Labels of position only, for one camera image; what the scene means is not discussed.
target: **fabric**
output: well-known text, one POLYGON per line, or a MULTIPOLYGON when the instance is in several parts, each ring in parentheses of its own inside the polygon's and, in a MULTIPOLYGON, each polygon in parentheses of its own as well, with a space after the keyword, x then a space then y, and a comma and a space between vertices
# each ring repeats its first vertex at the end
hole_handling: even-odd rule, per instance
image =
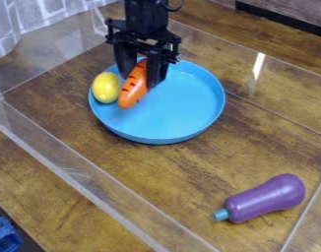
POLYGON ((116 0, 0 0, 0 57, 8 54, 21 34, 116 0))

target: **toy carrot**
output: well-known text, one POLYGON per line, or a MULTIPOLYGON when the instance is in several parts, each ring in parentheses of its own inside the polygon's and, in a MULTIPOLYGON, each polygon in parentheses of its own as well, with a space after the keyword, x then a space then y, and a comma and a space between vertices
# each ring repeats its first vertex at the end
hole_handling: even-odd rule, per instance
POLYGON ((143 59, 125 78, 119 96, 120 108, 132 107, 147 94, 145 81, 145 59, 143 59))

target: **toy lemon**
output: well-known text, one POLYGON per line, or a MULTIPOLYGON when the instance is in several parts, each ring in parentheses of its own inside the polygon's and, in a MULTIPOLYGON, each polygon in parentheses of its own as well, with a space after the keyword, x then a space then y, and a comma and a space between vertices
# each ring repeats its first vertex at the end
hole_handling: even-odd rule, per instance
POLYGON ((120 78, 111 72, 101 73, 92 83, 92 95, 101 103, 116 101, 120 94, 120 78))

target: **blue bowl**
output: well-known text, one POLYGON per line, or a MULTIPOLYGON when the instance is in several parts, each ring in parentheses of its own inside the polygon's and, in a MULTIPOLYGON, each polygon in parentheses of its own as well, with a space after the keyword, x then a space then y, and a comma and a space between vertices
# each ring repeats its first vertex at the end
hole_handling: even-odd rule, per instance
MULTIPOLYGON (((117 65, 105 72, 120 75, 117 65)), ((179 143, 200 134, 218 118, 226 100, 216 78, 186 60, 169 64, 165 80, 129 109, 120 109, 117 102, 97 102, 91 91, 88 99, 95 115, 113 133, 152 145, 179 143)))

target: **purple eggplant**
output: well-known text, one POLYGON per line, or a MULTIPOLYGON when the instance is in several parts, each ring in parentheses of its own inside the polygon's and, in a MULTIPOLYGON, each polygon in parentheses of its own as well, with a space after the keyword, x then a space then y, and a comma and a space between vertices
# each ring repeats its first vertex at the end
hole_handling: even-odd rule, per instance
POLYGON ((293 174, 280 174, 258 187, 230 196, 224 208, 214 212, 214 218, 239 223, 294 207, 303 197, 305 186, 299 178, 293 174))

